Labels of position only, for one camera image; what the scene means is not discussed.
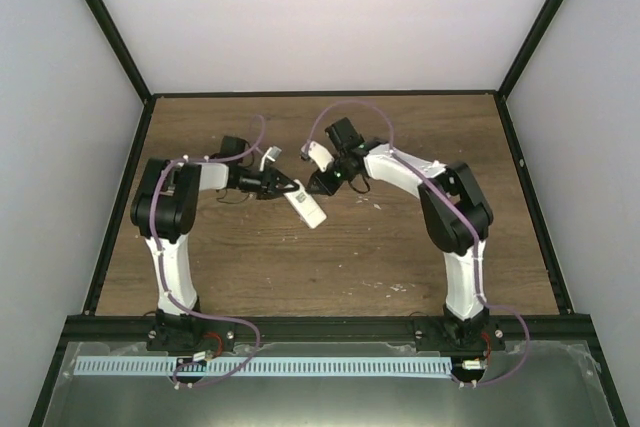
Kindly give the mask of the white remote control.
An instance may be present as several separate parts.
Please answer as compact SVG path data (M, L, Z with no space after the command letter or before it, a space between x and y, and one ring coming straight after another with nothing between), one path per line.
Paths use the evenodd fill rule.
M301 220L310 229L315 229L327 219L327 215L299 181L295 181L295 184L297 189L287 192L285 198Z

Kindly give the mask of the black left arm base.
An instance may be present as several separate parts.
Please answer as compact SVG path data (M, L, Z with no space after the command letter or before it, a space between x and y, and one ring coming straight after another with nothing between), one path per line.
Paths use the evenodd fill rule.
M148 351L188 354L211 350L215 354L230 352L241 329L254 339L257 326L245 319L216 317L204 319L188 314L167 314L157 310L145 339Z

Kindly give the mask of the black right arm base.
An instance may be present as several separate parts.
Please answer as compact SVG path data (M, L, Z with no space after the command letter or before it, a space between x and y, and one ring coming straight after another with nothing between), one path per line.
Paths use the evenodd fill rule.
M480 353L487 347L503 351L505 342L495 335L498 325L487 316L460 321L450 316L414 316L411 320L419 350L454 353Z

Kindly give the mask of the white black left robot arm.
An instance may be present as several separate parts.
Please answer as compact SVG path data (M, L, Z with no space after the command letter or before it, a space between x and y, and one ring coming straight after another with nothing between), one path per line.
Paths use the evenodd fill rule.
M200 162L151 158L132 201L130 217L153 258L159 290L157 315L174 317L170 340L181 350L196 349L204 339L203 324L187 316L200 310L191 278L188 236L205 190L237 190L258 200L297 195L301 186L273 166L273 156L255 166L249 142L225 136L220 150Z

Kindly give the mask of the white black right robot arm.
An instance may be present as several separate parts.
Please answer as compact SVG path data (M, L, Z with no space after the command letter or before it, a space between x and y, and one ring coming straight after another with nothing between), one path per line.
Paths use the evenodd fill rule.
M487 315L483 260L492 209L473 172L464 162L443 164L407 154L389 140L365 140L348 118L325 129L329 151L309 139L301 156L316 165L308 188L332 196L360 176L384 182L419 200L426 230L443 253L447 280L444 325L447 343L458 350L480 337L477 320Z

